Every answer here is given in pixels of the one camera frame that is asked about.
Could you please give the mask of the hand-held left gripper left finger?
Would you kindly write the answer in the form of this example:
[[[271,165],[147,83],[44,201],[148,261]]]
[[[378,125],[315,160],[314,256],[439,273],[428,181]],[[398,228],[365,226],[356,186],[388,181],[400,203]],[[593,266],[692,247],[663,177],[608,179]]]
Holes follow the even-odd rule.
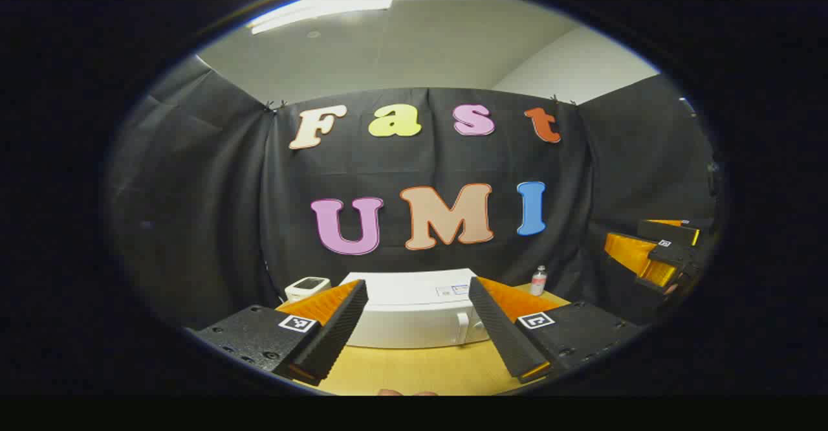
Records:
[[[369,293],[365,280],[282,308],[249,306],[190,334],[267,373],[319,386],[348,343]]]

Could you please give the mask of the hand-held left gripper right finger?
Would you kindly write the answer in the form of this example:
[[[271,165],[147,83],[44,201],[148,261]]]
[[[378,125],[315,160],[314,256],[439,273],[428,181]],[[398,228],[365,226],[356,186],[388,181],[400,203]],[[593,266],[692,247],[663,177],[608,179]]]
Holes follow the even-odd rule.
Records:
[[[642,334],[639,325],[589,302],[559,304],[487,278],[471,278],[468,298],[521,383],[592,365]]]

